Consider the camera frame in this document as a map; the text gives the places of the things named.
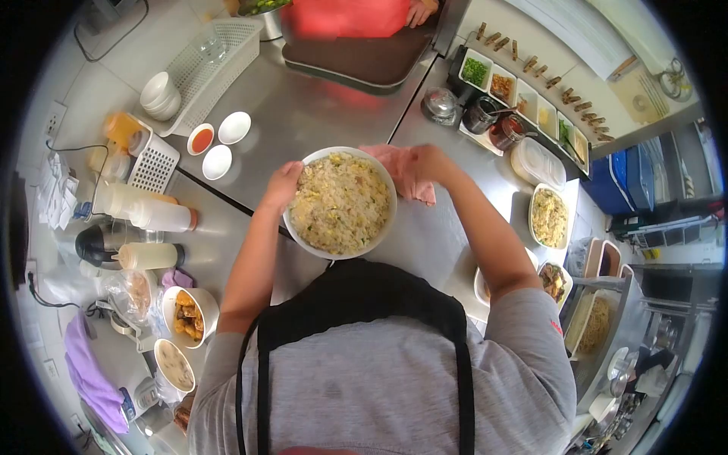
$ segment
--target brown cutting board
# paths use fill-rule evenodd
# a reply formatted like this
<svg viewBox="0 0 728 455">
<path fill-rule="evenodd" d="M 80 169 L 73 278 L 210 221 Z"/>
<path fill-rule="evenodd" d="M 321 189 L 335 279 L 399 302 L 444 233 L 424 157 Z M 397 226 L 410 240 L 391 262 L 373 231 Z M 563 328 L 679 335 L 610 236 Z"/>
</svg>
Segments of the brown cutting board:
<svg viewBox="0 0 728 455">
<path fill-rule="evenodd" d="M 430 45 L 438 17 L 432 16 L 416 28 L 403 27 L 389 38 L 296 40 L 283 47 L 283 58 L 294 66 L 315 68 L 373 87 L 394 87 L 407 79 Z"/>
</svg>

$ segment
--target bowl of fried rice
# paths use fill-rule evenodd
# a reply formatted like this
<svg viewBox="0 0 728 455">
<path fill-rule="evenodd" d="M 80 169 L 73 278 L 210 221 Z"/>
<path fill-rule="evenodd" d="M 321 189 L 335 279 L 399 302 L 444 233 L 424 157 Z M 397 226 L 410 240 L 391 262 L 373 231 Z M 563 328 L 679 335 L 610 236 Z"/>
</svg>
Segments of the bowl of fried rice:
<svg viewBox="0 0 728 455">
<path fill-rule="evenodd" d="M 397 213 L 395 184 L 384 166 L 351 147 L 319 150 L 303 163 L 296 196 L 283 213 L 293 240 L 333 260 L 372 251 Z"/>
</svg>

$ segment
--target black apron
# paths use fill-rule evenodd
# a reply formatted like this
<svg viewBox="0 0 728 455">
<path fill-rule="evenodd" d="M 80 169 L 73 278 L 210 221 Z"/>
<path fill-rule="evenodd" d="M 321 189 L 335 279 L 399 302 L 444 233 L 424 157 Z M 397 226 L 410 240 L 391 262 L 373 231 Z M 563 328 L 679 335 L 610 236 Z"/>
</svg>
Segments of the black apron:
<svg viewBox="0 0 728 455">
<path fill-rule="evenodd" d="M 470 352 L 466 344 L 466 315 L 462 305 L 432 288 L 427 281 L 397 267 L 363 259 L 338 261 L 300 294 L 269 306 L 250 325 L 240 350 L 235 389 L 235 424 L 241 455 L 241 365 L 253 331 L 258 328 L 258 454 L 270 450 L 270 353 L 284 344 L 323 333 L 344 324 L 371 322 L 389 316 L 414 318 L 455 345 L 459 404 L 459 453 L 475 451 L 475 405 Z"/>
</svg>

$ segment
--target red sauce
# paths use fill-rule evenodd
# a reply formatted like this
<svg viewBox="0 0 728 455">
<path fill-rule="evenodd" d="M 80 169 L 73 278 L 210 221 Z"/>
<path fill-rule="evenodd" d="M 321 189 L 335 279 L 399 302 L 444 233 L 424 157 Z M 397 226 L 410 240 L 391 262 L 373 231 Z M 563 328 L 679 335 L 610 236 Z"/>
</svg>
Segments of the red sauce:
<svg viewBox="0 0 728 455">
<path fill-rule="evenodd" d="M 213 131 L 209 129 L 201 130 L 192 139 L 192 151 L 196 154 L 202 153 L 213 141 Z"/>
</svg>

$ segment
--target purple cloth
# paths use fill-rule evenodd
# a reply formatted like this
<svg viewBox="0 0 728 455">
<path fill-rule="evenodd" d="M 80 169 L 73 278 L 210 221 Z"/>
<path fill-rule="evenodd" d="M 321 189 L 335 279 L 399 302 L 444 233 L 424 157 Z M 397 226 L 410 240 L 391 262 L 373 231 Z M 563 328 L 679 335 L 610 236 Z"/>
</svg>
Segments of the purple cloth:
<svg viewBox="0 0 728 455">
<path fill-rule="evenodd" d="M 103 374 L 91 350 L 83 311 L 68 323 L 63 343 L 66 364 L 76 391 L 98 416 L 116 433 L 128 433 L 129 425 L 122 415 L 124 396 Z"/>
<path fill-rule="evenodd" d="M 192 288 L 192 278 L 177 269 L 169 269 L 162 275 L 162 286 L 164 286 L 165 290 L 172 286 Z"/>
</svg>

